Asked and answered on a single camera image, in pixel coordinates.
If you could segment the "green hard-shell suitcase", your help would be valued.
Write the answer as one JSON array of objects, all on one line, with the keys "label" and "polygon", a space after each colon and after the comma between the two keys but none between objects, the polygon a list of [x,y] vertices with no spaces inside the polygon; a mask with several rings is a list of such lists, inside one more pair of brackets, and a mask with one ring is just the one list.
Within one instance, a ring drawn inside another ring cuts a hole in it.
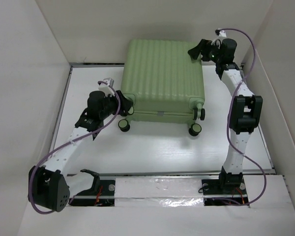
[{"label": "green hard-shell suitcase", "polygon": [[196,42],[132,39],[121,82],[121,92],[133,102],[130,113],[118,122],[127,132],[132,121],[181,123],[198,136],[205,119],[205,86],[200,59],[188,51]]}]

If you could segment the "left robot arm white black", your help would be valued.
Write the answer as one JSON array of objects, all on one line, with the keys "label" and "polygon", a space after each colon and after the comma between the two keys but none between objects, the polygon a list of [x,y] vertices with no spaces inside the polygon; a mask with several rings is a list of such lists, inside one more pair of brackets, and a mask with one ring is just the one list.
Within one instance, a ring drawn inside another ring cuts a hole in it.
[{"label": "left robot arm white black", "polygon": [[101,130],[111,124],[108,117],[128,116],[134,113],[133,101],[126,98],[120,90],[112,94],[96,90],[89,94],[87,107],[82,111],[74,125],[68,141],[55,148],[29,171],[28,200],[39,214],[62,211],[81,193],[100,196],[103,187],[97,172],[82,169],[77,180],[67,183],[66,176]]}]

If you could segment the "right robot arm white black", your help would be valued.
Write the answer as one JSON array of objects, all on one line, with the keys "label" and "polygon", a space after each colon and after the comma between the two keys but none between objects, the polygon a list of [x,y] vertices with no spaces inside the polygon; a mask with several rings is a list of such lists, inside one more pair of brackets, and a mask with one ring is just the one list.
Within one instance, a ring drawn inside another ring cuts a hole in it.
[{"label": "right robot arm white black", "polygon": [[250,135],[258,127],[263,98],[255,95],[243,81],[234,62],[237,43],[233,39],[202,39],[188,51],[192,60],[212,61],[216,74],[226,85],[232,100],[227,118],[229,149],[218,179],[205,179],[200,189],[205,195],[229,195],[243,182],[243,159]]}]

